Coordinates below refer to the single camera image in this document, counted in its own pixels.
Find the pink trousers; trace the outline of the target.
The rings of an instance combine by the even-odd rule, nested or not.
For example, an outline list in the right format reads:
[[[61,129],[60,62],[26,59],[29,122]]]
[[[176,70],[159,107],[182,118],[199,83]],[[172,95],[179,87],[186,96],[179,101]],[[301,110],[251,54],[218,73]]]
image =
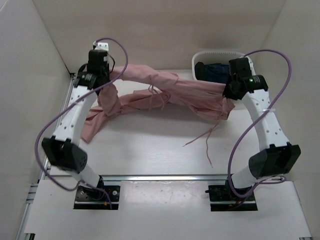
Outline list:
[[[100,90],[98,105],[92,107],[84,122],[80,138],[90,143],[108,121],[124,114],[163,109],[165,105],[188,107],[207,121],[225,121],[235,108],[234,103],[223,96],[224,83],[197,79],[183,79],[176,73],[158,71],[147,65],[129,64],[125,70],[116,67],[110,75],[123,81],[146,84],[147,89],[118,95],[114,84]]]

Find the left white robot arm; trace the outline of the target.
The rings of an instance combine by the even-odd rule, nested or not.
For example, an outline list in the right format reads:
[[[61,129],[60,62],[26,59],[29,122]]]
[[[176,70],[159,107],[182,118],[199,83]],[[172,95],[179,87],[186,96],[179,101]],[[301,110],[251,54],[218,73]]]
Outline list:
[[[73,82],[69,104],[75,105],[65,113],[52,136],[43,138],[41,142],[50,164],[69,173],[77,181],[83,181],[83,186],[88,184],[87,194],[93,200],[103,198],[105,188],[99,184],[101,177],[87,164],[88,155],[79,144],[87,114],[99,92],[85,98],[82,96],[109,81],[109,45],[106,42],[94,43],[88,53],[88,62],[80,67]]]

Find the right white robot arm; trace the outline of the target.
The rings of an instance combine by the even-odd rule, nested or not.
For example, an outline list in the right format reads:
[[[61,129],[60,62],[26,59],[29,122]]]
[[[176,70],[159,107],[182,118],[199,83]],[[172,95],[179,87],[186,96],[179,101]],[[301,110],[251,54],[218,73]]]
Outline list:
[[[238,199],[243,189],[270,177],[288,174],[301,155],[299,145],[292,145],[281,129],[278,119],[269,108],[269,87],[262,75],[255,75],[248,58],[229,61],[229,72],[224,96],[241,100],[249,112],[257,134],[259,152],[248,160],[248,165],[231,175],[232,183],[224,193],[230,200]]]

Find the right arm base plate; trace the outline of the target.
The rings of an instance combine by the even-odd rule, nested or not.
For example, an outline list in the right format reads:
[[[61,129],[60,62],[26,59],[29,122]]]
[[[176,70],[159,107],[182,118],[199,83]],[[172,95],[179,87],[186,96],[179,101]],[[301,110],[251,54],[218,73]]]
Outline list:
[[[258,210],[255,195],[239,198],[225,185],[209,185],[205,193],[209,196],[211,212],[254,212]]]

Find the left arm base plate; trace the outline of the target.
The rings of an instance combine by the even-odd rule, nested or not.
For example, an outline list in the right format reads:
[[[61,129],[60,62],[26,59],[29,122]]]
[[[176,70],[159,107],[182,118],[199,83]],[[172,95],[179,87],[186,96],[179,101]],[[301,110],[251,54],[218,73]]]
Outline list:
[[[120,185],[104,185],[104,191],[110,198],[111,206],[107,196],[98,190],[79,186],[75,193],[74,210],[118,210],[120,202]]]

